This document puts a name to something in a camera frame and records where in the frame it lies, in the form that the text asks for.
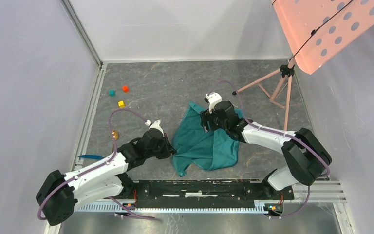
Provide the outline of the teal cloth napkin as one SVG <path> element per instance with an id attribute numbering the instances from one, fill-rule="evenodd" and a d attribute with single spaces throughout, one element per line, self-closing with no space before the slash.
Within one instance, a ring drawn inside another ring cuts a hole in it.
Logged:
<path id="1" fill-rule="evenodd" d="M 205 132 L 200 118 L 204 110 L 204 107 L 190 102 L 173 137 L 176 154 L 172 157 L 172 164 L 180 177 L 187 174 L 191 164 L 204 171 L 214 171 L 233 167 L 238 162 L 240 142 L 231 139 L 223 129 Z"/>

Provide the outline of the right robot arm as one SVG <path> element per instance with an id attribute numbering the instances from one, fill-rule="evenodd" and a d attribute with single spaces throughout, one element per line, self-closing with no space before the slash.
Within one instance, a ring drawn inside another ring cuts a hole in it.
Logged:
<path id="1" fill-rule="evenodd" d="M 284 156 L 286 166 L 269 173 L 262 185 L 262 194 L 276 198 L 281 191 L 295 184 L 312 185 L 319 177 L 328 176 L 332 158 L 316 136 L 307 128 L 284 131 L 269 128 L 240 117 L 230 101 L 221 101 L 200 112 L 205 131 L 224 130 L 236 141 L 259 145 Z"/>

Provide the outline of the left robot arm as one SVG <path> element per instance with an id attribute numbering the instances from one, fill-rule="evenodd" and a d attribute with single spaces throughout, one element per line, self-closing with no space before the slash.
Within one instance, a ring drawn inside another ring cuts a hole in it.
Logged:
<path id="1" fill-rule="evenodd" d="M 167 135 L 152 128 L 87 167 L 65 174 L 55 170 L 36 195 L 38 218 L 55 226 L 92 202 L 109 197 L 132 198 L 136 185 L 127 172 L 149 158 L 166 159 L 175 153 Z"/>

